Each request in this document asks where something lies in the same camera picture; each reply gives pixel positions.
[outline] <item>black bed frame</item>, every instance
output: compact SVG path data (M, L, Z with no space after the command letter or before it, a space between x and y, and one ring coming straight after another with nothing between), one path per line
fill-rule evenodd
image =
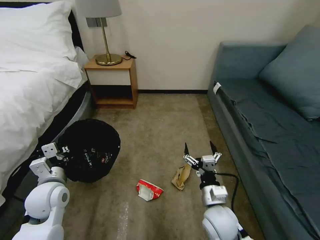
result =
M36 5L40 3L48 4L49 2L0 2L0 8L7 7L7 8L24 8L31 5ZM74 17L73 12L71 11L69 18L68 18L71 29L72 29L72 41L74 46L78 46L83 50L83 45L78 29L78 25L76 22L76 19ZM85 83L83 86L81 86L69 99L67 105L64 107L64 109L54 118L52 124L49 126L49 128L45 131L45 133L38 139L38 145L34 152L31 154L30 158L26 161L24 161L20 167L15 171L11 177L9 178L7 187L4 189L2 195L8 199L12 198L14 196L15 191L21 184L24 177L29 172L29 165L30 163L37 158L38 154L37 152L41 151L41 146L47 143L52 142L56 137L57 134L60 133L64 127L69 123L71 118L74 116L76 111L78 110L84 95L88 91L88 83ZM5 209L6 203L0 207L0 214Z

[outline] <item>crumpled paper cup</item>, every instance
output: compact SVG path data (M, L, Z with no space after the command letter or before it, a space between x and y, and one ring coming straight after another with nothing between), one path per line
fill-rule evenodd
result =
M146 201L157 199L160 197L161 193L163 193L163 189L142 179L140 179L137 184L137 190L139 192L139 197Z

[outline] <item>nightstand shelf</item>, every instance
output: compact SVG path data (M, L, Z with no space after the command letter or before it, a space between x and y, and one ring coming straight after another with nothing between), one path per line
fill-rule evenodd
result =
M114 66L100 66L93 58L86 64L85 71L97 108L135 109L138 84L134 59Z

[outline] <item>black power cord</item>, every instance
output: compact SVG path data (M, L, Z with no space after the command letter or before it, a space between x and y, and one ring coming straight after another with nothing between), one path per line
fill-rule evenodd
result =
M137 58L137 57L131 55L128 51L125 51L124 53L129 57L129 59L126 59L126 58L122 57L122 59L124 59L124 60L129 61L131 58L133 58L133 59L136 59L136 58Z
M233 175L231 173L215 173L216 175L220 176L228 176L228 177L234 177L236 179L236 185L234 187L234 191L232 194L232 199L231 199L231 210L234 212L234 199L236 198L236 193L239 185L239 178L236 175Z
M22 198L19 198L19 197L17 197L16 195L13 195L12 196L14 199L16 199L16 200L18 200L19 202L22 202L22 203L24 203L24 199L22 199Z

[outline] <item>gold lamp base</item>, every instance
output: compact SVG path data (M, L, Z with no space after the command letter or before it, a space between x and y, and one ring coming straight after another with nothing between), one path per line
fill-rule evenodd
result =
M118 54L103 54L96 57L96 63L103 66L117 65L122 62L122 57Z

